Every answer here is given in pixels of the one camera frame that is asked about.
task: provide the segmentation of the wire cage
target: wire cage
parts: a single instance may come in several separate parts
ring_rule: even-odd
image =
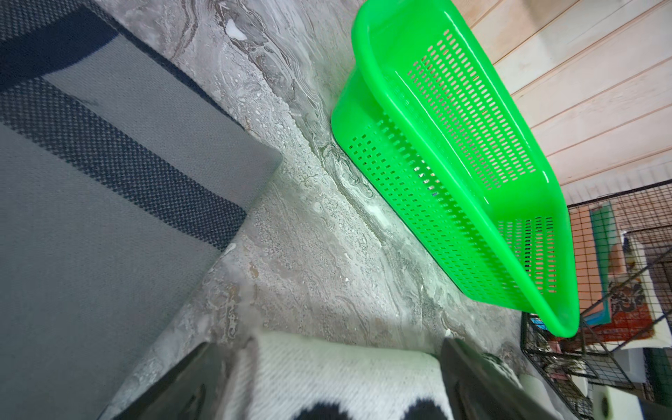
[[[579,418],[602,384],[672,407],[672,179],[569,206],[581,324],[523,314],[521,349]]]

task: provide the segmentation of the marble floor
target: marble floor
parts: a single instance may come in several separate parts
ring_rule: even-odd
[[[436,351],[447,331],[531,369],[520,313],[465,297],[349,162],[329,116],[361,0],[97,0],[284,161],[103,418],[208,339],[230,362],[258,327]]]

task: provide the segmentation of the green plastic basket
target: green plastic basket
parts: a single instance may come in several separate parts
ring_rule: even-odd
[[[534,312],[571,337],[569,214],[494,67],[447,0],[369,0],[337,142],[471,299]]]

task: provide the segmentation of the patterned fabric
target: patterned fabric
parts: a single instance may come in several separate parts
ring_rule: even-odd
[[[281,161],[88,0],[0,1],[0,413],[95,419]]]
[[[170,226],[224,250],[245,211],[42,78],[0,93],[0,121]]]
[[[27,34],[72,12],[78,0],[2,0],[0,41]]]
[[[441,366],[418,351],[264,331],[238,353],[222,420],[448,420]]]

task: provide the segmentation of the wooden wall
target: wooden wall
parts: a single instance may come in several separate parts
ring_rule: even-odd
[[[568,204],[672,178],[672,0],[454,0]]]

